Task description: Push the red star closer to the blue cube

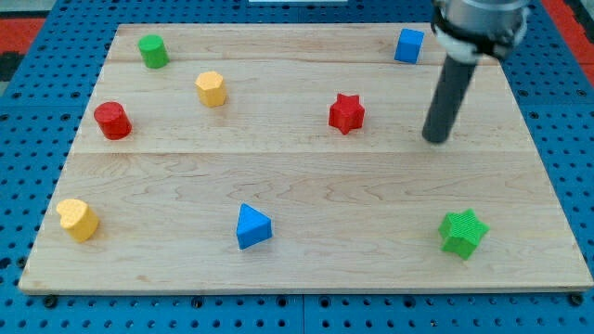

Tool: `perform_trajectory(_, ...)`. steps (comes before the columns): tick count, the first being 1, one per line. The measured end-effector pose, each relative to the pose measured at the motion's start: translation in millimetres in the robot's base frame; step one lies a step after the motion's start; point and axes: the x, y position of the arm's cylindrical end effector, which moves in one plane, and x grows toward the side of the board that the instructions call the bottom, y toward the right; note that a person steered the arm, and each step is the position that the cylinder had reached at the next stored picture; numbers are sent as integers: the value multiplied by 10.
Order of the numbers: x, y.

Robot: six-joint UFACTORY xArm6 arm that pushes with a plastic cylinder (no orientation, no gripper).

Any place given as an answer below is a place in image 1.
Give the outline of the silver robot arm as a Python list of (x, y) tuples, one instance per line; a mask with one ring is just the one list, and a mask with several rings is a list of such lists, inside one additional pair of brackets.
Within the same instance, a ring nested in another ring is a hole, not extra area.
[(444, 143), (451, 133), (478, 61), (503, 60), (527, 33), (528, 0), (435, 0), (432, 32), (446, 56), (422, 129)]

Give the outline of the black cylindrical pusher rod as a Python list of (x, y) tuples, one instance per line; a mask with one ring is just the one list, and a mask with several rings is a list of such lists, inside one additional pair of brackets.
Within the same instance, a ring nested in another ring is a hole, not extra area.
[(463, 63), (450, 56), (445, 57), (423, 124), (421, 134), (426, 141), (443, 144), (449, 138), (476, 66), (476, 63)]

